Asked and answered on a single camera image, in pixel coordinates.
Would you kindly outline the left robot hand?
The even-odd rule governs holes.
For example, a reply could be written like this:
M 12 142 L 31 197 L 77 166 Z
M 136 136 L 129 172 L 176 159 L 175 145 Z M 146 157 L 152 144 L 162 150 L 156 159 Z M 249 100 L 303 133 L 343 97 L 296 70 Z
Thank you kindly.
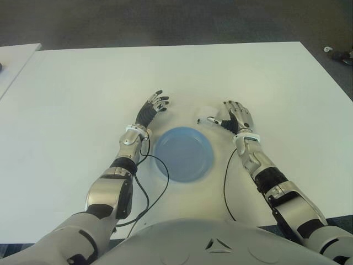
M 148 128 L 151 121 L 159 112 L 164 112 L 167 110 L 167 105 L 169 104 L 168 96 L 161 96 L 162 90 L 156 91 L 152 94 L 144 105 L 141 107 L 137 114 L 135 123 Z

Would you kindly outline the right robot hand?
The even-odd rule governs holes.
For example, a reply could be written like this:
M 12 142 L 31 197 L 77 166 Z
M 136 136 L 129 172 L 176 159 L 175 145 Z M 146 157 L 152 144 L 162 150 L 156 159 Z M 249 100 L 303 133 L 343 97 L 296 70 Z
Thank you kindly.
M 223 105 L 229 115 L 228 120 L 217 119 L 212 116 L 207 117 L 207 121 L 214 123 L 233 134 L 252 133 L 254 131 L 253 119 L 250 111 L 239 102 L 232 100 L 224 101 Z

